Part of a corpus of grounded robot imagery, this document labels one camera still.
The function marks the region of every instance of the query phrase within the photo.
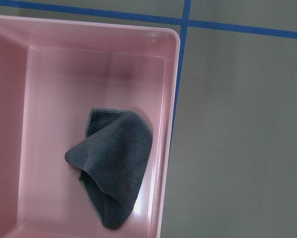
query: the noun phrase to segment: microfiber towel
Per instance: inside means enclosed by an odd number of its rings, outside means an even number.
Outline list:
[[[115,230],[131,214],[152,141],[137,113],[93,108],[86,139],[66,152],[65,160],[82,170],[79,180],[104,227]]]

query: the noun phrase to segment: floor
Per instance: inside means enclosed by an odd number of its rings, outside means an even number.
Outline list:
[[[0,14],[177,31],[161,237],[297,238],[297,0],[0,0]]]

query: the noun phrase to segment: dark gray cloth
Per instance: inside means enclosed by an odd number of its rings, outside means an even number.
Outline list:
[[[86,139],[66,152],[65,160],[82,170],[79,180],[104,227],[115,230],[131,214],[152,141],[138,114],[93,108]]]

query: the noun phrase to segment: blue tape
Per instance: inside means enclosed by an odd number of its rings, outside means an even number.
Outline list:
[[[26,2],[26,1],[0,0],[0,6],[11,6],[11,7],[26,8],[26,9],[56,11],[56,12],[73,13],[73,14],[89,15],[89,16],[101,16],[101,17],[155,22],[155,23],[163,23],[163,24],[171,24],[171,25],[182,24],[182,19],[174,18],[174,17],[152,16],[152,15],[145,15],[145,14],[138,14],[138,13],[108,11],[108,10],[100,10],[100,9],[90,9],[90,8],[83,8],[83,7],[63,6],[63,5]]]
[[[177,71],[177,82],[176,82],[176,91],[175,91],[175,104],[174,104],[171,138],[173,137],[173,131],[174,131],[175,115],[177,110],[177,101],[178,101],[178,93],[179,93],[179,84],[180,84],[181,69],[182,69],[182,63],[183,63],[184,48],[186,45],[190,8],[191,8],[191,0],[185,0],[184,6],[183,6],[183,13],[182,13],[183,21],[180,29],[180,50],[179,50],[179,59],[178,59],[178,71]]]
[[[196,20],[190,20],[188,22],[188,26],[297,39],[297,32],[295,31],[284,31],[284,30],[276,30],[276,29],[254,27],[254,26],[241,26],[241,25],[216,23],[216,22],[209,22],[209,21],[196,21]]]
[[[83,8],[83,7],[62,6],[62,5],[16,1],[16,0],[0,0],[0,6],[10,6],[10,7],[19,7],[19,8],[27,8],[27,9],[35,9],[35,10],[45,10],[45,11],[56,11],[56,12],[73,13],[73,14],[90,15],[90,16],[110,17],[110,18],[127,19],[127,20],[134,20],[134,21],[155,22],[155,23],[163,23],[163,24],[170,24],[170,25],[185,26],[187,24],[187,26],[189,27],[198,27],[198,28],[224,30],[224,31],[235,31],[235,32],[243,32],[243,33],[250,33],[250,34],[259,34],[259,35],[297,39],[296,31],[284,31],[284,30],[276,30],[276,29],[262,28],[262,27],[189,20],[191,0],[185,0],[184,2],[182,19],[175,18],[175,17],[153,16],[153,15],[145,15],[145,14],[137,14],[137,13],[108,11],[108,10],[90,9],[90,8]]]

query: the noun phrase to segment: pink plastic bin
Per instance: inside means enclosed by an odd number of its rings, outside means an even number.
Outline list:
[[[0,237],[159,237],[178,50],[170,29],[0,16]],[[92,107],[133,110],[153,130],[137,202],[116,231],[64,160]]]

